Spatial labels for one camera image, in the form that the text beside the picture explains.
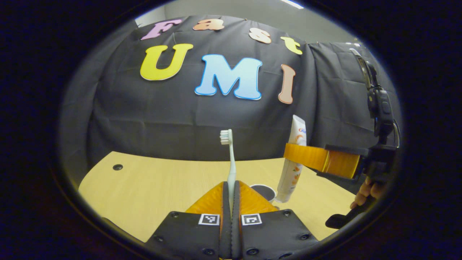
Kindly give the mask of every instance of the toothbrush head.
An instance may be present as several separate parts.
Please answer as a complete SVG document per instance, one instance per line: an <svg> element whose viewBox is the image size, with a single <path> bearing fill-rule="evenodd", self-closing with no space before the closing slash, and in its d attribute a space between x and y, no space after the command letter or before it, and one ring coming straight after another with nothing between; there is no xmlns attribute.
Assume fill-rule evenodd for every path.
<svg viewBox="0 0 462 260"><path fill-rule="evenodd" d="M232 144L232 130L221 130L220 131L220 141L221 144Z"/></svg>

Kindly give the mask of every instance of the black cloth backdrop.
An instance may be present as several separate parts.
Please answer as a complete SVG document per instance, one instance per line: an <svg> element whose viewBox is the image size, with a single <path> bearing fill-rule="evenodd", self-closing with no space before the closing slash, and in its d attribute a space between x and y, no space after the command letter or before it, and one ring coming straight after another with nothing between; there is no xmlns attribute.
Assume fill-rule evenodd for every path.
<svg viewBox="0 0 462 260"><path fill-rule="evenodd" d="M198 21L213 18L222 19L224 29L192 29ZM233 130L236 160L282 157L293 114L305 120L311 146L370 147L377 138L367 109L364 79L349 48L376 66L378 80L389 91L393 113L401 122L390 78L362 46L307 44L271 26L229 16L180 19L181 24L142 41L154 24L141 28L127 24L90 53L69 83L61 108L59 146L64 170L76 185L111 151L227 161L229 151L220 144L219 132L228 128ZM272 42L264 44L250 38L252 27L267 31ZM291 52L280 37L300 43L298 49L303 54ZM194 47L186 53L175 76L156 81L141 77L146 49L167 45L157 63L157 68L166 68L174 54L172 47L179 43ZM196 95L194 89L200 85L205 68L202 57L207 54L223 55L231 68L245 57L262 61L258 71L261 99L239 99L232 93L224 96L216 79L215 95ZM283 81L281 64L296 72L293 103L289 105L278 100Z"/></svg>

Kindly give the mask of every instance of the foam letter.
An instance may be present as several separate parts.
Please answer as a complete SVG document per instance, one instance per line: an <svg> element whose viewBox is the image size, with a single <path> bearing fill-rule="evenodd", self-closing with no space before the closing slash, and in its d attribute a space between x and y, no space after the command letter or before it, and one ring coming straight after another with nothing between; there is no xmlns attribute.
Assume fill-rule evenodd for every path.
<svg viewBox="0 0 462 260"><path fill-rule="evenodd" d="M192 44L181 43L173 46L175 54L168 68L156 68L160 54L166 50L166 45L153 46L146 50L146 57L141 65L141 77L146 80L166 80L173 77L183 65L186 52L193 48Z"/></svg>
<svg viewBox="0 0 462 260"><path fill-rule="evenodd" d="M168 29L170 29L174 24L179 24L181 23L181 20L171 20L171 21L166 21L166 22L160 22L156 23L154 25L154 28L152 28L146 36L141 38L142 40L150 39L150 38L155 38L160 35L160 31L165 32Z"/></svg>
<svg viewBox="0 0 462 260"><path fill-rule="evenodd" d="M223 29L223 20L220 19L207 19L199 21L194 27L193 30L202 31L202 30L221 30Z"/></svg>
<svg viewBox="0 0 462 260"><path fill-rule="evenodd" d="M297 49L296 46L300 47L300 44L297 43L296 41L294 41L292 38L289 38L289 37L281 37L281 39L283 39L286 43L286 47L291 51L291 52L294 52L298 55L302 55L303 52L299 49Z"/></svg>
<svg viewBox="0 0 462 260"><path fill-rule="evenodd" d="M258 29L258 28L251 28L249 32L250 38L259 41L261 43L270 44L271 38L269 37L269 33L267 31Z"/></svg>
<svg viewBox="0 0 462 260"><path fill-rule="evenodd" d="M233 85L239 80L239 86L234 95L240 99L259 100L261 93L258 91L258 68L263 64L254 58L243 58L231 69L225 57L219 54L208 54L202 57L205 61L204 74L201 85L194 92L198 95L212 96L217 92L213 86L216 77L221 93L227 95Z"/></svg>
<svg viewBox="0 0 462 260"><path fill-rule="evenodd" d="M281 68L284 73L284 79L282 80L282 89L278 98L282 103L292 104L292 83L293 77L295 76L295 70L285 64L282 64Z"/></svg>

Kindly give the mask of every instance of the human hand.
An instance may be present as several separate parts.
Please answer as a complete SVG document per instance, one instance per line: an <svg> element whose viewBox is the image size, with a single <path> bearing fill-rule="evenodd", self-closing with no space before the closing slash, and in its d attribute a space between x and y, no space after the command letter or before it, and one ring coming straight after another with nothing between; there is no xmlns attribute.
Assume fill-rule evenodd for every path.
<svg viewBox="0 0 462 260"><path fill-rule="evenodd" d="M366 198L369 195L374 198L380 198L380 196L383 194L385 184L376 182L371 185L371 183L372 180L367 176L366 180L359 188L359 192L356 194L353 203L351 203L350 209L354 209L357 205L361 206L364 204L364 202L366 202Z"/></svg>

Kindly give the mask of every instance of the gray wall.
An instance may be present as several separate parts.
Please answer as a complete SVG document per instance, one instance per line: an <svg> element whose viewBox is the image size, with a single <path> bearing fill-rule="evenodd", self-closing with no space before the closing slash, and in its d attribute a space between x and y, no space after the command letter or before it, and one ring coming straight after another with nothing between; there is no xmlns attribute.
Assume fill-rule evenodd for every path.
<svg viewBox="0 0 462 260"><path fill-rule="evenodd" d="M360 43L354 35L318 13L307 8L297 9L280 0L176 0L146 14L142 26L165 19L204 14L247 18L278 28L307 43Z"/></svg>

